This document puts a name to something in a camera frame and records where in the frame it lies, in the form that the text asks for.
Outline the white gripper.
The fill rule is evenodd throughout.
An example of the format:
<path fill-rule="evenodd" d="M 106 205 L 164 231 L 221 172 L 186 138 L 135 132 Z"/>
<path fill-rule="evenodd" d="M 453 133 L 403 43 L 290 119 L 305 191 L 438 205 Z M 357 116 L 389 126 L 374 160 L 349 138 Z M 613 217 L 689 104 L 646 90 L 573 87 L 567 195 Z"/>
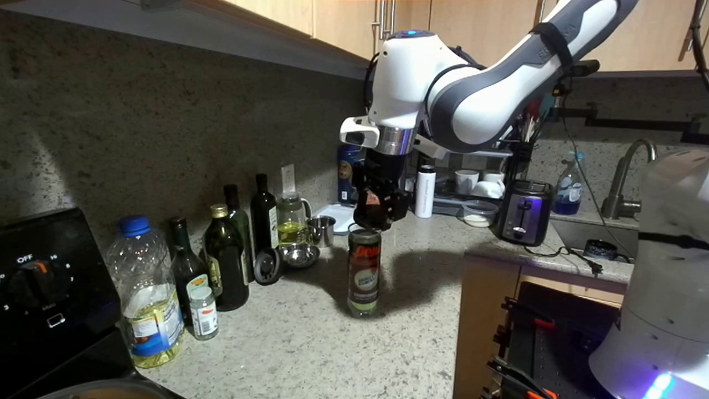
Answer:
<path fill-rule="evenodd" d="M 387 231 L 404 217 L 408 200 L 399 186 L 403 169 L 403 155 L 366 150 L 362 164 L 351 172 L 351 185 L 357 189 L 355 221 L 358 227 Z"/>

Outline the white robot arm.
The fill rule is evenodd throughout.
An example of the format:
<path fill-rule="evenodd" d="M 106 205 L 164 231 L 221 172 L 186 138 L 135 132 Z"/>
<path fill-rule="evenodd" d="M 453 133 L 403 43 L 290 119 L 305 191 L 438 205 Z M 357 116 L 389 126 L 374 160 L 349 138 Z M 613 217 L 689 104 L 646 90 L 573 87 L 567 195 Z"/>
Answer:
<path fill-rule="evenodd" d="M 366 150 L 355 220 L 386 231 L 404 215 L 410 150 L 480 154 L 522 106 L 603 45 L 637 0 L 563 0 L 501 61 L 476 67 L 429 32 L 397 32 L 379 54 L 370 106 L 338 126 Z M 709 155 L 675 150 L 643 178 L 637 252 L 620 318 L 588 354 L 613 399 L 709 399 Z"/>

